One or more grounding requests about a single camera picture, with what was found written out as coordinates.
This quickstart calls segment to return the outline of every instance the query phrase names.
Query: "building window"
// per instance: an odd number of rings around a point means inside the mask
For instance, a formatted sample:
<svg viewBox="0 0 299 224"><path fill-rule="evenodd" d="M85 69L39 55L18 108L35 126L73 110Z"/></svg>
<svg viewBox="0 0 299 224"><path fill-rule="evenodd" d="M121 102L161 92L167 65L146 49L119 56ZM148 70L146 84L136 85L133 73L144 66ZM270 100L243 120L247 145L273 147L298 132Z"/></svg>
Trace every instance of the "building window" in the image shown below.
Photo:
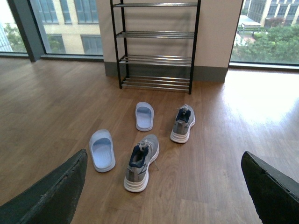
<svg viewBox="0 0 299 224"><path fill-rule="evenodd" d="M60 0L60 4L61 4L62 13L64 15L64 22L71 23L71 16L70 16L69 7L67 5L67 1Z"/></svg>
<svg viewBox="0 0 299 224"><path fill-rule="evenodd" d="M65 54L64 41L61 35L48 35L52 54Z"/></svg>
<svg viewBox="0 0 299 224"><path fill-rule="evenodd" d="M43 22L58 23L52 0L36 0L36 3Z"/></svg>
<svg viewBox="0 0 299 224"><path fill-rule="evenodd" d="M277 6L270 6L269 11L268 11L268 16L274 16L276 12Z"/></svg>
<svg viewBox="0 0 299 224"><path fill-rule="evenodd" d="M298 9L298 6L290 6L288 16L294 16L296 14L297 9Z"/></svg>
<svg viewBox="0 0 299 224"><path fill-rule="evenodd" d="M289 26L292 25L292 22L293 22L293 20L285 20L285 22L284 22L284 26L285 26L285 27L289 27Z"/></svg>
<svg viewBox="0 0 299 224"><path fill-rule="evenodd" d="M101 36L81 35L86 55L103 55Z"/></svg>
<svg viewBox="0 0 299 224"><path fill-rule="evenodd" d="M278 10L278 13L277 13L277 16L284 17L287 8L288 8L288 6L280 6L279 10Z"/></svg>
<svg viewBox="0 0 299 224"><path fill-rule="evenodd" d="M75 5L79 22L99 22L95 0L75 0Z"/></svg>

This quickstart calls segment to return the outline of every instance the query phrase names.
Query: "window sill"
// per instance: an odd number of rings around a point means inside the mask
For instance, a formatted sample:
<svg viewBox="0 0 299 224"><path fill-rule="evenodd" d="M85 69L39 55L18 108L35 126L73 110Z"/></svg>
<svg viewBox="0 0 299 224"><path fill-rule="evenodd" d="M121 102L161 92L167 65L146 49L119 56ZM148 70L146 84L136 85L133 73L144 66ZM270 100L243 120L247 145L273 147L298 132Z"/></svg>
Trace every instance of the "window sill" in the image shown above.
<svg viewBox="0 0 299 224"><path fill-rule="evenodd" d="M103 62L104 57L101 55L59 55L46 54L42 55L41 59L48 60L64 60L64 61L81 61L81 62Z"/></svg>
<svg viewBox="0 0 299 224"><path fill-rule="evenodd" d="M0 57L29 58L27 53L0 52Z"/></svg>
<svg viewBox="0 0 299 224"><path fill-rule="evenodd" d="M279 70L279 71L299 71L299 66L294 65L280 65L280 64L265 64L265 63L241 63L241 62L230 62L229 68L236 69L255 69L255 70Z"/></svg>

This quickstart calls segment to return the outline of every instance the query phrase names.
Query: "sneaker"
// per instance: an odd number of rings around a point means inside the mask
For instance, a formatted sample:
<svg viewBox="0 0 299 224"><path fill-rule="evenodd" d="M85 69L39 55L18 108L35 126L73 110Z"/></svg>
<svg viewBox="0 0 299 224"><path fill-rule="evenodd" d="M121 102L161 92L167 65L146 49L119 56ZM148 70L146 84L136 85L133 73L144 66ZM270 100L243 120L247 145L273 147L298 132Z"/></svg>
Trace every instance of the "sneaker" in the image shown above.
<svg viewBox="0 0 299 224"><path fill-rule="evenodd" d="M147 135L134 147L124 180L125 189L141 192L149 181L149 166L159 155L159 142L154 134Z"/></svg>
<svg viewBox="0 0 299 224"><path fill-rule="evenodd" d="M178 143L186 143L189 139L190 129L195 124L195 115L192 107L185 104L179 108L174 122L170 139Z"/></svg>

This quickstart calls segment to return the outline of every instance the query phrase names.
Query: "gray baseboard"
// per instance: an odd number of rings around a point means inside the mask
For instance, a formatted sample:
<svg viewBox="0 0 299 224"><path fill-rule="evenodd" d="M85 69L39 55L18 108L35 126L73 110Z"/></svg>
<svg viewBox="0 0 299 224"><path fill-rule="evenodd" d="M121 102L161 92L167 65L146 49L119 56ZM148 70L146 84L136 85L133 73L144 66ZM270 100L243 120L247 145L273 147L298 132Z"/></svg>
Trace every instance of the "gray baseboard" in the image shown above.
<svg viewBox="0 0 299 224"><path fill-rule="evenodd" d="M106 76L117 76L116 62L104 62ZM228 68L195 66L193 73L194 81L220 82L225 81ZM162 66L162 65L129 65L130 75L188 78L189 67ZM121 76L126 74L126 66L121 64Z"/></svg>

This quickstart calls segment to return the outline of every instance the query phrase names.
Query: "navy blue tongue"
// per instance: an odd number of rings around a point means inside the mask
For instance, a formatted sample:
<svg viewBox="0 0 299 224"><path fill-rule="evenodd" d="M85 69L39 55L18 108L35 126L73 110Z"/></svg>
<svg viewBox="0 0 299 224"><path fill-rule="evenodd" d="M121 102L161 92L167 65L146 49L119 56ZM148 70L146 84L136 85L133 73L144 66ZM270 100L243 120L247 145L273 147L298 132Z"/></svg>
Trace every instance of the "navy blue tongue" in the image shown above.
<svg viewBox="0 0 299 224"><path fill-rule="evenodd" d="M149 153L149 147L146 146L142 149L143 151L141 151L139 145L134 147L129 166L141 168L144 165L145 157Z"/></svg>
<svg viewBox="0 0 299 224"><path fill-rule="evenodd" d="M190 116L191 116L191 111L190 110L186 111L185 108L182 108L178 112L176 121L182 120L182 121L188 123Z"/></svg>

